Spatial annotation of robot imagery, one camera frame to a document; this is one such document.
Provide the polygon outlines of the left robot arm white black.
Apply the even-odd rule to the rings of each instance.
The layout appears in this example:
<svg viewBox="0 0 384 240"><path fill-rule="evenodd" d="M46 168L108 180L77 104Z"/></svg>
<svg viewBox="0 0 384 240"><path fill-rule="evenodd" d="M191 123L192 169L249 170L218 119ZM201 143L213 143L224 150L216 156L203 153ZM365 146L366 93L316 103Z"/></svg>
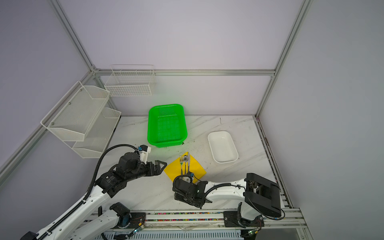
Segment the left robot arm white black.
<svg viewBox="0 0 384 240"><path fill-rule="evenodd" d="M27 232L23 240L91 240L105 231L127 228L139 222L132 220L131 211L118 202L112 204L96 220L81 226L88 216L123 190L127 183L141 177L160 175L167 163L156 160L146 162L148 152L126 153L119 162L99 178L93 178L86 194L70 209L37 233Z"/></svg>

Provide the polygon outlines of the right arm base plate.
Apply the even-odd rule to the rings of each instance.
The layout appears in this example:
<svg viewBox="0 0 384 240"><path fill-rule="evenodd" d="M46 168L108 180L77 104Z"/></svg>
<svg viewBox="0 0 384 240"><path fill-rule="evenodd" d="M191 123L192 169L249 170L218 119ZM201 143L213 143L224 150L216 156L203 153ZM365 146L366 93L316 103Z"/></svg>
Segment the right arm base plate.
<svg viewBox="0 0 384 240"><path fill-rule="evenodd" d="M237 211L224 211L224 224L226 228L239 227L264 227L265 223L262 215L256 216L253 220L245 219Z"/></svg>

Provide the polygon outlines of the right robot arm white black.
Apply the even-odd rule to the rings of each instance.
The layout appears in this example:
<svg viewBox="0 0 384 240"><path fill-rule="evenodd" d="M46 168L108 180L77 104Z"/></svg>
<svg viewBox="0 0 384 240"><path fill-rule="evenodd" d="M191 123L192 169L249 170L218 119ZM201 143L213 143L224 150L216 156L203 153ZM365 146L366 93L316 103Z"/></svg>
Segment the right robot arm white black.
<svg viewBox="0 0 384 240"><path fill-rule="evenodd" d="M235 201L240 217L247 221L260 215L274 221L286 216L281 207L280 186L257 174L247 173L244 179L229 183L193 180L191 173L173 180L175 200L199 209L217 201Z"/></svg>

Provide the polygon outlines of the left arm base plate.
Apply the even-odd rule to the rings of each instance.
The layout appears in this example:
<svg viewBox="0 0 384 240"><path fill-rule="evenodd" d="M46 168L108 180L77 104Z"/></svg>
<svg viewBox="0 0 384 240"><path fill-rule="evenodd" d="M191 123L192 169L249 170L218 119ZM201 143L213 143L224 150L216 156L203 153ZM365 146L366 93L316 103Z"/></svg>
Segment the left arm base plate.
<svg viewBox="0 0 384 240"><path fill-rule="evenodd" d="M146 220L146 213L131 212L129 215L119 218L118 223L113 229L136 229L139 225L143 225Z"/></svg>

